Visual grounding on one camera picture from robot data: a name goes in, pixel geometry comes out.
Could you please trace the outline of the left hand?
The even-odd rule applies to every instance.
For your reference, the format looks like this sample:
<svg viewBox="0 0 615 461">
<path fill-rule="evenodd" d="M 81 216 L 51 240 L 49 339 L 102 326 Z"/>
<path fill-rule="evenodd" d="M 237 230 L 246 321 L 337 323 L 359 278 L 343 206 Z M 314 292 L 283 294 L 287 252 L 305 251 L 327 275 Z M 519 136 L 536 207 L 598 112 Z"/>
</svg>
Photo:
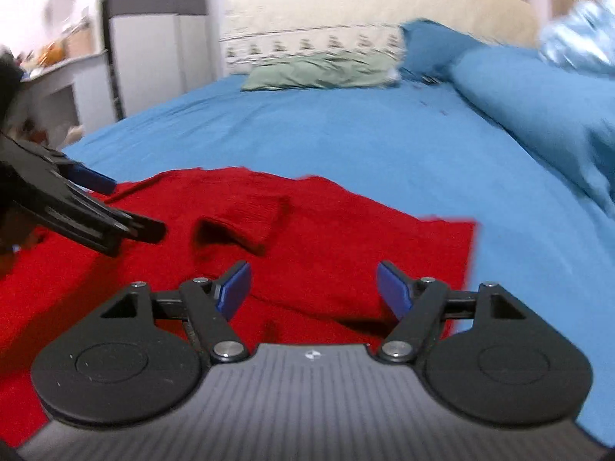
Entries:
<svg viewBox="0 0 615 461">
<path fill-rule="evenodd" d="M 42 240 L 43 235 L 43 227 L 26 214 L 15 209 L 6 211 L 1 219 L 1 277 L 13 270 L 16 252 L 34 247 Z"/>
</svg>

